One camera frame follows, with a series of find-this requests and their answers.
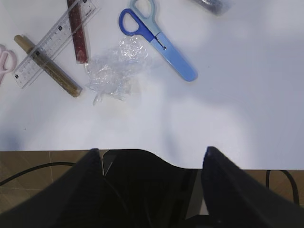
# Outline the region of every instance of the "red stick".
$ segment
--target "red stick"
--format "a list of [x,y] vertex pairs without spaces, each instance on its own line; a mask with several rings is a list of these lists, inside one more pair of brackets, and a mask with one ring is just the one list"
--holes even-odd
[[[75,0],[67,0],[67,6],[70,7]],[[71,32],[75,31],[81,25],[80,7],[76,4],[69,13]],[[76,61],[78,64],[87,63],[87,49],[82,25],[77,32],[73,35],[74,49]]]

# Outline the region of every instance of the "gold marker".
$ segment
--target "gold marker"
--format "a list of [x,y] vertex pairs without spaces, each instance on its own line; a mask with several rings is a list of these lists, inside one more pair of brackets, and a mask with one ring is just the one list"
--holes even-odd
[[[21,35],[15,36],[16,43],[29,55],[34,49],[26,39]],[[31,56],[31,58],[40,66],[45,72],[47,72],[52,79],[54,79],[64,90],[66,90],[71,96],[78,97],[82,91],[82,88],[77,85],[60,67],[58,67],[48,57],[43,56],[42,53],[37,51]]]

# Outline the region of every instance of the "scissors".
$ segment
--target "scissors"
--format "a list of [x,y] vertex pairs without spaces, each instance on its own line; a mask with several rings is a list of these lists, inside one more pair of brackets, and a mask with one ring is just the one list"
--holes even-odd
[[[130,37],[134,35],[143,36],[172,65],[184,80],[195,80],[197,73],[194,68],[184,59],[155,22],[156,7],[154,0],[149,0],[152,10],[150,16],[147,18],[136,7],[137,1],[138,0],[131,0],[130,8],[124,9],[120,14],[120,30]],[[124,17],[127,13],[130,14],[138,24],[138,29],[134,32],[129,32],[124,27]]]
[[[11,66],[6,69],[6,61],[8,57],[11,58]],[[17,65],[17,57],[14,52],[7,50],[3,45],[0,44],[0,84],[4,78],[4,75],[13,72]]]

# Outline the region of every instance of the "scissor blade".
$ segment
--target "scissor blade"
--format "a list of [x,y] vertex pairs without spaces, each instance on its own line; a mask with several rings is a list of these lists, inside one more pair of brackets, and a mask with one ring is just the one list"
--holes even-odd
[[189,82],[195,80],[197,78],[197,72],[173,46],[168,38],[162,32],[156,37],[157,39],[151,41],[151,44],[156,50],[161,53],[183,79]]

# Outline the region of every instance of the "beige floor tile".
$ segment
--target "beige floor tile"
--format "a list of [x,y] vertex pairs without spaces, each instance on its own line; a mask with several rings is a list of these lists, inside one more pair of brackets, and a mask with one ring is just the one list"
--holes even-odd
[[[48,152],[0,152],[0,178],[49,163]],[[51,183],[51,169],[43,168],[25,174],[4,185],[6,188],[44,189]]]
[[[289,171],[299,190],[300,205],[304,207],[304,171]],[[247,173],[265,185],[266,171],[251,170]],[[271,171],[269,188],[289,201],[293,201],[293,192],[288,178],[281,171]]]
[[0,213],[21,204],[36,195],[38,192],[40,191],[0,188]]
[[[51,162],[78,162],[88,151],[51,151],[50,159]],[[69,166],[53,166],[52,169],[52,178],[53,181],[61,177],[66,171],[71,167]]]

